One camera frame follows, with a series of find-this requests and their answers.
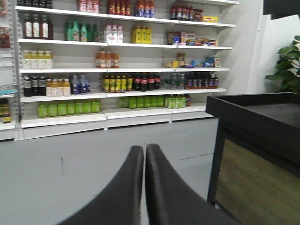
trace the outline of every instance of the bottle label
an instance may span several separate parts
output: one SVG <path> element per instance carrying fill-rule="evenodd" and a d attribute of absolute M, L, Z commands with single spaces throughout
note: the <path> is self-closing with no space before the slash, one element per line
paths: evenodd
<path fill-rule="evenodd" d="M 26 27 L 26 36 L 27 37 L 32 37 L 32 23 L 31 22 L 26 22 L 25 27 Z"/>
<path fill-rule="evenodd" d="M 38 22 L 33 23 L 33 36 L 35 38 L 39 38 L 39 23 Z"/>
<path fill-rule="evenodd" d="M 30 60 L 30 68 L 31 69 L 38 69 L 38 60 L 37 59 L 31 59 Z"/>
<path fill-rule="evenodd" d="M 47 23 L 43 23 L 43 38 L 49 37 L 49 26 Z"/>

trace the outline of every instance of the juice bottle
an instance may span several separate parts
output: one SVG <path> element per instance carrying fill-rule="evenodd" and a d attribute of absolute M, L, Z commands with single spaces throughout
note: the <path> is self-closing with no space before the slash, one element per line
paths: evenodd
<path fill-rule="evenodd" d="M 75 114 L 75 102 L 67 101 L 67 114 L 74 115 Z"/>
<path fill-rule="evenodd" d="M 110 79 L 108 75 L 105 75 L 104 77 L 104 92 L 109 92 L 109 83 L 110 83 Z"/>
<path fill-rule="evenodd" d="M 37 54 L 38 69 L 46 69 L 46 60 L 44 51 L 38 51 Z"/>
<path fill-rule="evenodd" d="M 135 43 L 137 43 L 137 44 L 142 43 L 142 29 L 141 29 L 141 26 L 137 26 L 135 32 L 136 32 Z"/>
<path fill-rule="evenodd" d="M 58 79 L 58 96 L 64 96 L 64 82 L 62 78 Z"/>
<path fill-rule="evenodd" d="M 58 115 L 59 116 L 66 116 L 67 113 L 67 104 L 64 101 L 58 103 Z"/>
<path fill-rule="evenodd" d="M 45 52 L 45 68 L 46 69 L 52 69 L 53 68 L 53 55 L 51 51 Z"/>
<path fill-rule="evenodd" d="M 116 90 L 116 79 L 114 75 L 111 75 L 111 78 L 109 79 L 109 88 L 111 93 L 114 93 Z"/>
<path fill-rule="evenodd" d="M 37 51 L 30 52 L 30 68 L 38 69 L 38 54 Z"/>
<path fill-rule="evenodd" d="M 53 79 L 52 85 L 51 85 L 51 96 L 58 97 L 58 90 L 59 90 L 59 86 L 58 86 L 57 80 Z"/>
<path fill-rule="evenodd" d="M 30 53 L 28 50 L 23 51 L 23 69 L 30 69 Z"/>
<path fill-rule="evenodd" d="M 114 53 L 113 54 L 113 67 L 114 68 L 119 68 L 119 63 L 120 63 L 120 58 L 119 58 L 119 54 Z"/>
<path fill-rule="evenodd" d="M 126 80 L 126 76 L 122 76 L 121 78 L 121 93 L 126 92 L 127 90 L 127 80 Z"/>
<path fill-rule="evenodd" d="M 146 40 L 146 44 L 152 44 L 152 30 L 151 27 L 147 27 L 147 40 Z"/>
<path fill-rule="evenodd" d="M 121 78 L 120 78 L 120 76 L 117 76 L 117 78 L 116 78 L 115 92 L 116 93 L 120 93 L 121 92 Z"/>
<path fill-rule="evenodd" d="M 52 80 L 47 79 L 46 81 L 46 96 L 52 96 Z"/>
<path fill-rule="evenodd" d="M 147 43 L 147 29 L 145 26 L 142 26 L 142 44 Z"/>
<path fill-rule="evenodd" d="M 106 68 L 112 67 L 112 53 L 106 52 Z"/>
<path fill-rule="evenodd" d="M 71 95 L 71 88 L 70 88 L 70 82 L 69 79 L 64 79 L 64 83 L 63 83 L 63 93 L 64 96 L 70 96 Z"/>
<path fill-rule="evenodd" d="M 144 98 L 144 107 L 145 108 L 151 107 L 151 97 L 150 96 L 145 96 L 145 98 Z"/>

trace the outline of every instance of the box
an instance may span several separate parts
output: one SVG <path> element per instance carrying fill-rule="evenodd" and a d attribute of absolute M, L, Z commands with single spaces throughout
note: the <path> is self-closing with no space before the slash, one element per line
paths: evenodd
<path fill-rule="evenodd" d="M 202 19 L 202 22 L 217 23 L 218 20 L 219 20 L 219 17 L 217 17 L 217 16 L 204 16 Z"/>

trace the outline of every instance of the green leaf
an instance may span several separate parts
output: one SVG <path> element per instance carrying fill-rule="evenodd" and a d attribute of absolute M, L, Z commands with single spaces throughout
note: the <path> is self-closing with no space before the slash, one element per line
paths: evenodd
<path fill-rule="evenodd" d="M 289 45 L 287 47 L 283 47 L 281 48 L 279 51 L 278 51 L 278 54 L 286 54 L 286 53 L 289 53 L 291 51 L 295 51 L 295 50 L 298 50 L 298 48 L 294 45 Z"/>

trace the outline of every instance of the green bottle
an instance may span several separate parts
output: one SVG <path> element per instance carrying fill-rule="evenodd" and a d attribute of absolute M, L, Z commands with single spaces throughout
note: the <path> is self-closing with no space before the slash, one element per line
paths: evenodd
<path fill-rule="evenodd" d="M 75 114 L 75 103 L 73 101 L 67 102 L 67 114 L 74 115 Z"/>
<path fill-rule="evenodd" d="M 58 103 L 58 115 L 59 116 L 66 116 L 67 115 L 67 104 L 66 104 L 66 102 L 59 102 Z"/>
<path fill-rule="evenodd" d="M 137 97 L 136 107 L 137 108 L 144 108 L 144 96 Z"/>
<path fill-rule="evenodd" d="M 79 26 L 78 22 L 73 22 L 72 41 L 79 41 Z"/>
<path fill-rule="evenodd" d="M 38 104 L 38 116 L 39 118 L 48 116 L 48 105 L 45 102 Z"/>
<path fill-rule="evenodd" d="M 144 107 L 145 107 L 145 108 L 151 107 L 151 97 L 150 97 L 150 96 L 145 96 L 145 99 L 144 99 Z"/>
<path fill-rule="evenodd" d="M 82 23 L 80 41 L 88 41 L 88 31 L 86 29 L 86 22 Z"/>
<path fill-rule="evenodd" d="M 136 108 L 136 97 L 130 97 L 129 98 L 129 108 L 135 109 Z"/>

